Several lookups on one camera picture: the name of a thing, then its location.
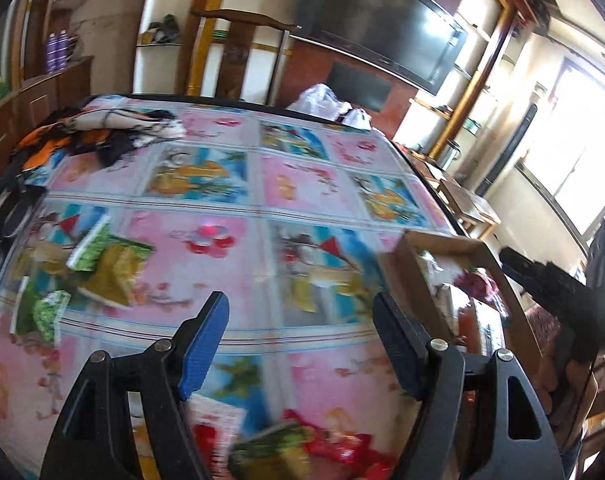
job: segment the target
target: white plastic bag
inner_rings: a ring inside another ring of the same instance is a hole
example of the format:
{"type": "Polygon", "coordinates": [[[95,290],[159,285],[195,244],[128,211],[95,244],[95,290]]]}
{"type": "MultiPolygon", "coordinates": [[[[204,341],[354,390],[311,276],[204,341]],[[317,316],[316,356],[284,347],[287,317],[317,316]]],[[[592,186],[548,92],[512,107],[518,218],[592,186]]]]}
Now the white plastic bag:
{"type": "Polygon", "coordinates": [[[343,124],[359,130],[370,130],[371,116],[362,108],[353,108],[343,119],[343,124]]]}
{"type": "Polygon", "coordinates": [[[295,103],[287,106],[287,110],[322,117],[330,121],[335,121],[350,109],[349,103],[340,101],[332,89],[322,83],[307,88],[295,103]]]}

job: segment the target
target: cardboard box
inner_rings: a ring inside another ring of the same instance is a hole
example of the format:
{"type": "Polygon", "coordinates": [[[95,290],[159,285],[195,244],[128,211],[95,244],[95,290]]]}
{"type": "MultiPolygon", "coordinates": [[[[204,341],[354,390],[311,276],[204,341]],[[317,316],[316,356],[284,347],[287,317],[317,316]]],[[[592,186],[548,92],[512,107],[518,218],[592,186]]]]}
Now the cardboard box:
{"type": "Polygon", "coordinates": [[[397,277],[401,308],[420,320],[431,337],[453,340],[453,333],[436,307],[431,291],[418,263],[418,254],[429,251],[444,269],[440,283],[453,283],[463,269],[484,267],[493,278],[505,308],[511,315],[509,328],[504,328],[506,347],[513,351],[529,378],[538,371],[540,349],[518,297],[487,245],[473,238],[407,230],[400,238],[390,263],[397,277]]]}

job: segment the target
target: television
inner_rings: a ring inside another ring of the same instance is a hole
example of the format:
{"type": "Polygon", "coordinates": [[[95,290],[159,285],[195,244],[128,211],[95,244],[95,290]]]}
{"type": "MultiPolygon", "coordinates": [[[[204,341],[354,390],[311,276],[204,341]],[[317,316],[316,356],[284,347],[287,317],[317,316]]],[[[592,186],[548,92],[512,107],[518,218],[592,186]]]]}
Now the television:
{"type": "Polygon", "coordinates": [[[436,94],[467,32],[433,0],[302,0],[298,34],[436,94]]]}

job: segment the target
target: table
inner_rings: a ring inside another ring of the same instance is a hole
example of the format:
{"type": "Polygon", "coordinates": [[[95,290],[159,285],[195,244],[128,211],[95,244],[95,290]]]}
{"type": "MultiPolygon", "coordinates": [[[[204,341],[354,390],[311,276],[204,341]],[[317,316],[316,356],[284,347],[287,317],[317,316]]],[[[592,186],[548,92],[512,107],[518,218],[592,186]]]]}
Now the table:
{"type": "MultiPolygon", "coordinates": [[[[100,96],[88,107],[167,109],[187,135],[106,169],[93,154],[59,153],[31,178],[50,191],[0,293],[0,445],[10,459],[38,474],[92,351],[121,356],[170,337],[213,290],[228,295],[231,317],[200,393],[246,409],[243,436],[294,408],[332,431],[372,434],[375,449],[398,454],[410,426],[371,323],[371,300],[393,273],[378,255],[406,227],[451,226],[389,141],[185,102],[100,96]],[[20,279],[30,276],[41,294],[67,286],[61,262],[105,213],[112,233],[155,247],[134,304],[105,306],[72,290],[58,348],[10,336],[20,279]]],[[[130,403],[137,427],[140,400],[130,403]]]]}
{"type": "Polygon", "coordinates": [[[448,180],[441,180],[437,191],[445,196],[462,226],[480,240],[485,240],[500,225],[500,218],[481,196],[448,180]]]}

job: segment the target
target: chair backrest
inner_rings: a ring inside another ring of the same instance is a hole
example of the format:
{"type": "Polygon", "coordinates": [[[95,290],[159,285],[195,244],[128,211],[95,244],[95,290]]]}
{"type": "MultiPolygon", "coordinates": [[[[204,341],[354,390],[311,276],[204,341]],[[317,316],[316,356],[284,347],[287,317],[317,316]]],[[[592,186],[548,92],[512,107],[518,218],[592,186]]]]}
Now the chair backrest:
{"type": "Polygon", "coordinates": [[[298,25],[286,25],[276,21],[264,14],[255,12],[246,12],[244,10],[218,9],[218,10],[196,10],[191,13],[204,19],[227,20],[231,23],[227,33],[227,39],[224,44],[222,61],[220,62],[220,72],[218,72],[218,82],[216,85],[215,96],[223,99],[240,99],[242,86],[247,71],[247,60],[251,52],[251,44],[256,33],[256,27],[271,27],[282,31],[282,38],[278,47],[276,63],[271,74],[269,89],[267,92],[266,104],[272,104],[274,97],[274,85],[276,75],[280,65],[284,47],[289,37],[289,33],[298,30],[298,25]]]}

